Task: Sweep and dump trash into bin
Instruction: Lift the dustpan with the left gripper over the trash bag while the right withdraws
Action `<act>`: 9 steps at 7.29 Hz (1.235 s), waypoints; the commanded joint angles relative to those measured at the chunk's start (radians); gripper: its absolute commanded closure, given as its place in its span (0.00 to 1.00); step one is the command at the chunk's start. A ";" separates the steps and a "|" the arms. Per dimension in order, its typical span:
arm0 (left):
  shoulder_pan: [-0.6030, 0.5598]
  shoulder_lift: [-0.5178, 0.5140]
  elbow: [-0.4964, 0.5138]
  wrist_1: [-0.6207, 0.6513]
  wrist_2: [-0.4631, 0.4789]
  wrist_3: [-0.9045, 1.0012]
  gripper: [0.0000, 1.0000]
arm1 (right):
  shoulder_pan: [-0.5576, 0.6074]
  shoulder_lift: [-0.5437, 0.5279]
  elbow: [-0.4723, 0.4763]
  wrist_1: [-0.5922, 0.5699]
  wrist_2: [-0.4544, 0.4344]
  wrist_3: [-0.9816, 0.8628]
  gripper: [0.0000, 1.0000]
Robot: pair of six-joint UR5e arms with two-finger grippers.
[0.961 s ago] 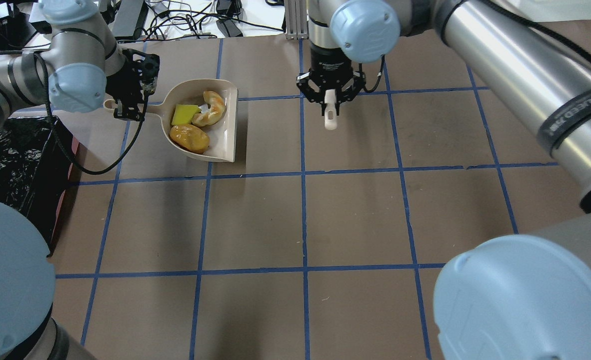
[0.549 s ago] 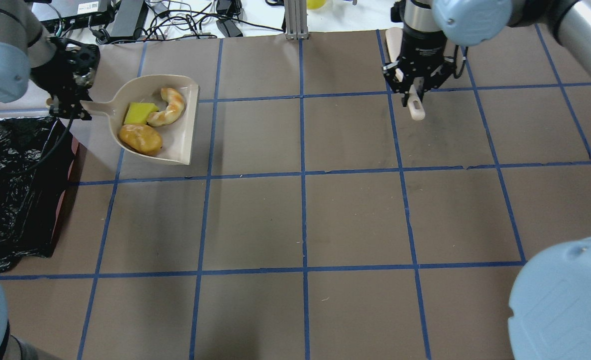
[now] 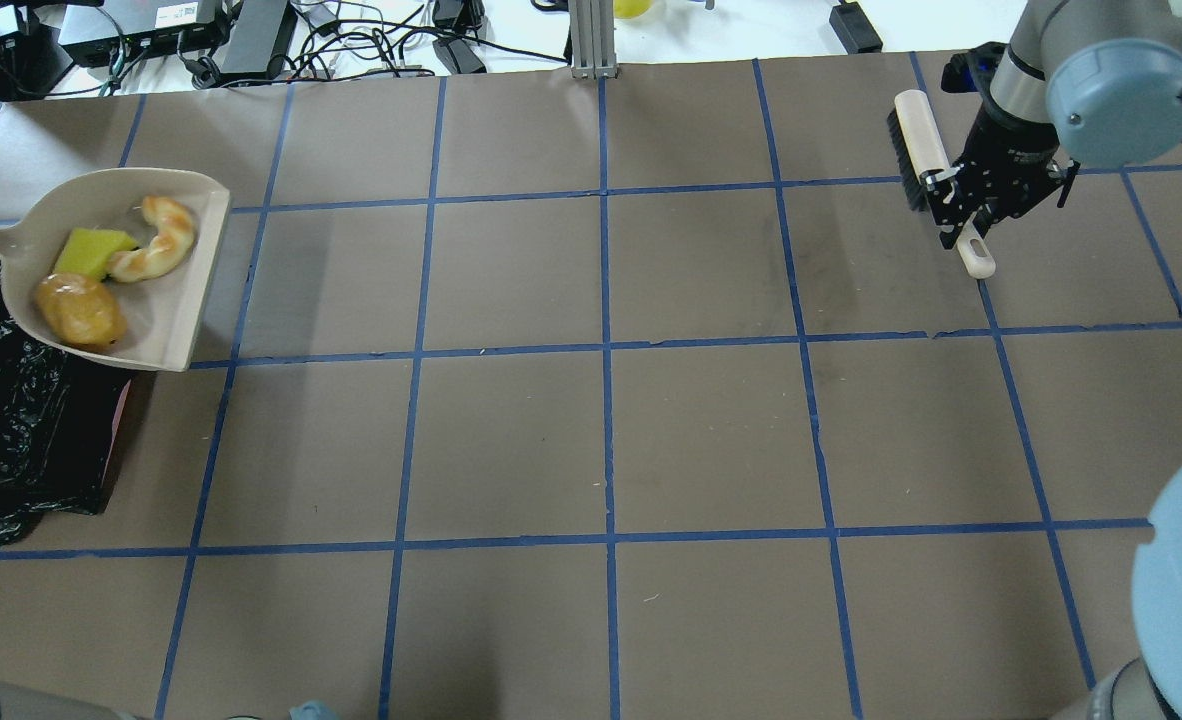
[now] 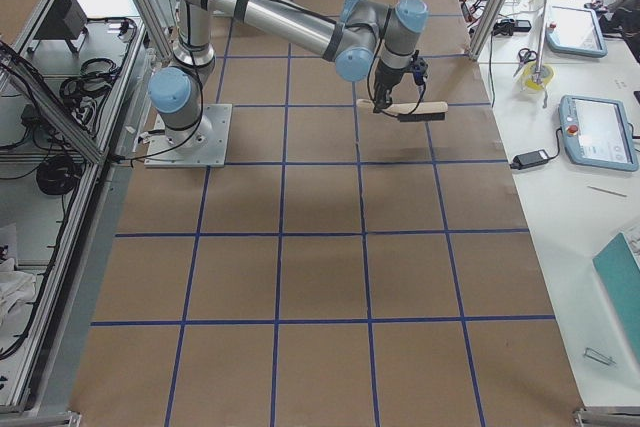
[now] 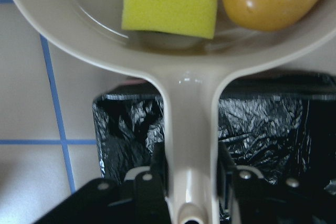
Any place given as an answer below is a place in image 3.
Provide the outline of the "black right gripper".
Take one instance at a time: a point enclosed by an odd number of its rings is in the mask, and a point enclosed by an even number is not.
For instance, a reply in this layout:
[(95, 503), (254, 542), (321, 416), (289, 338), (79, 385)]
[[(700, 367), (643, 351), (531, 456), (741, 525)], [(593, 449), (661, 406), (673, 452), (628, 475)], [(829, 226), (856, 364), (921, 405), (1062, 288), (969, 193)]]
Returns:
[(957, 168), (923, 173), (926, 206), (943, 249), (955, 249), (966, 223), (1022, 218), (1057, 193), (1065, 208), (1080, 166), (1058, 166), (1059, 140), (1051, 123), (1026, 121), (983, 105), (972, 122)]

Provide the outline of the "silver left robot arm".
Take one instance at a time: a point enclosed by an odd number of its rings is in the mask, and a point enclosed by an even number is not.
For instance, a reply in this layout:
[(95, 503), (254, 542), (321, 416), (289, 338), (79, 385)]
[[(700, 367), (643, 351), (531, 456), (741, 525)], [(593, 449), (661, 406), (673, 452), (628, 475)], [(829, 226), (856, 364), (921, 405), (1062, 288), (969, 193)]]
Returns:
[(138, 714), (0, 682), (0, 719), (138, 719)]

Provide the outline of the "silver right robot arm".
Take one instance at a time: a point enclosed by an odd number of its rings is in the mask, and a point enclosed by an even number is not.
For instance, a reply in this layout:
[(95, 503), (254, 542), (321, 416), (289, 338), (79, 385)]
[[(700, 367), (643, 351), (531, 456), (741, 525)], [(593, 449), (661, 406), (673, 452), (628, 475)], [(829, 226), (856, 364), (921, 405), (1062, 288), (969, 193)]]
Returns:
[(952, 56), (940, 87), (979, 96), (957, 158), (926, 158), (937, 124), (923, 95), (900, 95), (888, 124), (908, 205), (960, 249), (1065, 201), (1083, 167), (1182, 145), (1182, 14), (1170, 1), (1030, 1), (1009, 41)]

